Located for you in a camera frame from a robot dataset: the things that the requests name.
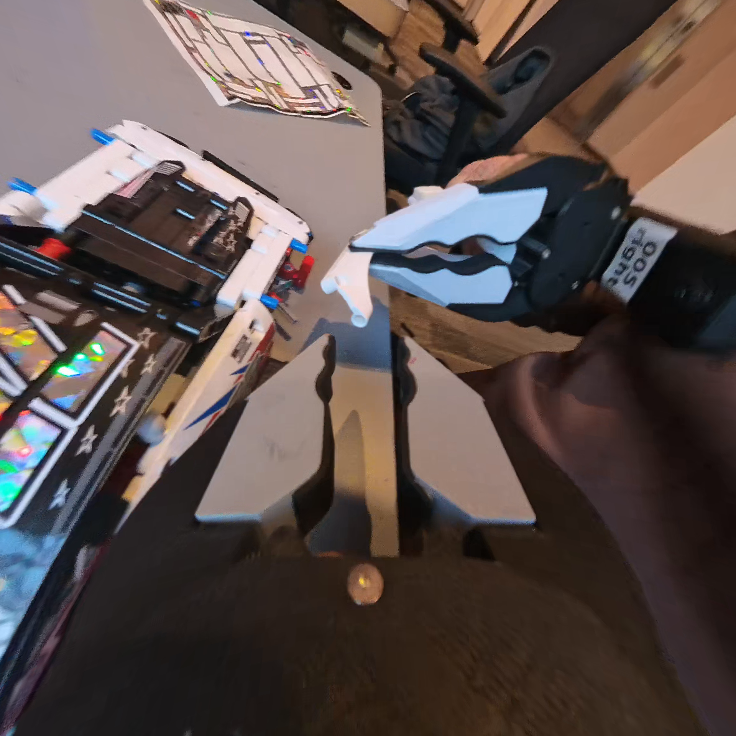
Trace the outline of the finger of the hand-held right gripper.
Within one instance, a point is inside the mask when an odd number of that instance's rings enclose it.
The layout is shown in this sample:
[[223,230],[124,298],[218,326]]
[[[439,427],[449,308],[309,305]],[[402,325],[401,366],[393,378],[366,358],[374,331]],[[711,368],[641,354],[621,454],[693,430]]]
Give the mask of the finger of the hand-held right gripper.
[[513,286],[509,264],[495,253],[460,255],[428,245],[409,253],[373,253],[370,276],[444,307],[499,305]]
[[350,248],[409,253],[421,246],[453,246],[481,236],[515,243],[542,215],[547,188],[482,193],[470,184],[445,189],[377,221]]

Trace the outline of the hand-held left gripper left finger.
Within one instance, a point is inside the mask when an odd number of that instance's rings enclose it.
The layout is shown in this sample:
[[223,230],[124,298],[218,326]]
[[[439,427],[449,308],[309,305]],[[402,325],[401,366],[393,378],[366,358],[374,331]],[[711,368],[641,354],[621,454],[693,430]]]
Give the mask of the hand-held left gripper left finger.
[[324,335],[248,397],[196,510],[200,523],[308,535],[334,496],[336,341]]

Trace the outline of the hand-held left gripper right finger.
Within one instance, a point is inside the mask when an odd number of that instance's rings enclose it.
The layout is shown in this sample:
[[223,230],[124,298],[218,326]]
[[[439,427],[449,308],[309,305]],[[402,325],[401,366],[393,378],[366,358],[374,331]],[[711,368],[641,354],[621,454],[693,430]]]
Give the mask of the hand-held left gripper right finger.
[[409,337],[394,350],[398,474],[417,526],[532,528],[529,502],[478,393]]

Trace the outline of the white curved brick piece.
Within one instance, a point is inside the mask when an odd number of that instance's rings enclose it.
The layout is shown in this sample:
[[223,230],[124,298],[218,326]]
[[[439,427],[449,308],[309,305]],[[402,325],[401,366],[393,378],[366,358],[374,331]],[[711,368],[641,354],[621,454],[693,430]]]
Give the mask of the white curved brick piece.
[[364,328],[373,316],[370,265],[375,249],[345,246],[320,282],[325,294],[339,294],[350,309],[354,327]]

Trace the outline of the toy brick race car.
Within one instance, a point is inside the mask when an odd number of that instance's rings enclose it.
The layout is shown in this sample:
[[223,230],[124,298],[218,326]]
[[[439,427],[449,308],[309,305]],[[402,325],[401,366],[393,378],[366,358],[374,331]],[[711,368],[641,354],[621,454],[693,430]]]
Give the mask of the toy brick race car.
[[2,734],[111,535],[258,383],[312,233],[209,152],[123,121],[2,196]]

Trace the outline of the person's right hand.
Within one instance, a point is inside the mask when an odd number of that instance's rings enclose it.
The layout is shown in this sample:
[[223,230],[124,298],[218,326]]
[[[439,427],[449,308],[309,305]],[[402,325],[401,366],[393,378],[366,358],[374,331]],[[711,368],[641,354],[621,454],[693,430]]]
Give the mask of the person's right hand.
[[523,152],[474,161],[462,168],[445,187],[449,189],[463,183],[484,186],[487,183],[506,179],[512,174],[528,168],[538,160],[538,155]]

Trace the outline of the dark cloth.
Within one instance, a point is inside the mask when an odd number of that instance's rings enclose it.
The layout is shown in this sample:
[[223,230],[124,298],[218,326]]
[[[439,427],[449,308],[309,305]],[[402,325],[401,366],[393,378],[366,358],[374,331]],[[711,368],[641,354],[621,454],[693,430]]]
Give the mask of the dark cloth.
[[459,96],[446,77],[418,79],[401,99],[383,103],[385,136],[400,149],[430,162],[442,159],[455,122]]

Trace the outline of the holographic sticker sheet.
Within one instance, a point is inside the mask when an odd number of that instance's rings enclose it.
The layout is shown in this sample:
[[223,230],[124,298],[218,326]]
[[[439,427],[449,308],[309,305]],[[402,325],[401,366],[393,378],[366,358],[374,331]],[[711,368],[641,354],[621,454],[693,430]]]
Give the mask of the holographic sticker sheet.
[[370,125],[345,84],[289,33],[188,2],[143,5],[218,106],[245,105],[315,120],[343,117]]

